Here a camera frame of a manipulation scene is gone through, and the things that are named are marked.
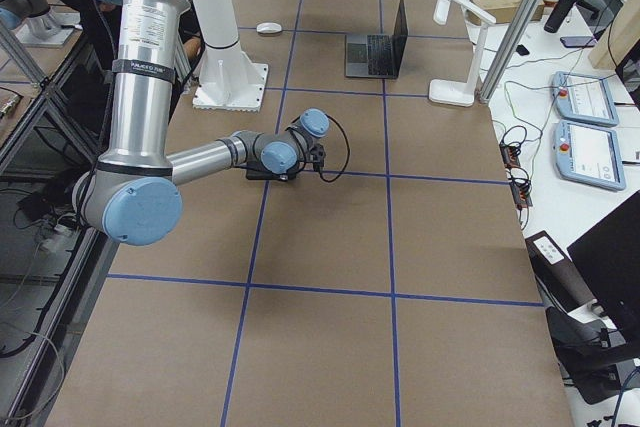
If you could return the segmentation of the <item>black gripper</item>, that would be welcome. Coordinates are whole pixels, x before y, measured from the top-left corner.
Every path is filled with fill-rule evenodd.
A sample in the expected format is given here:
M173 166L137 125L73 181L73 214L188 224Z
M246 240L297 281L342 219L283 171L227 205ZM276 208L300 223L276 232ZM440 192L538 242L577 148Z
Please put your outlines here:
M322 144L317 144L303 156L302 160L297 160L284 174L280 174L279 179L281 181L295 179L297 174L303 171L308 164L312 166L314 172L321 174L324 170L325 158L326 152L324 146Z

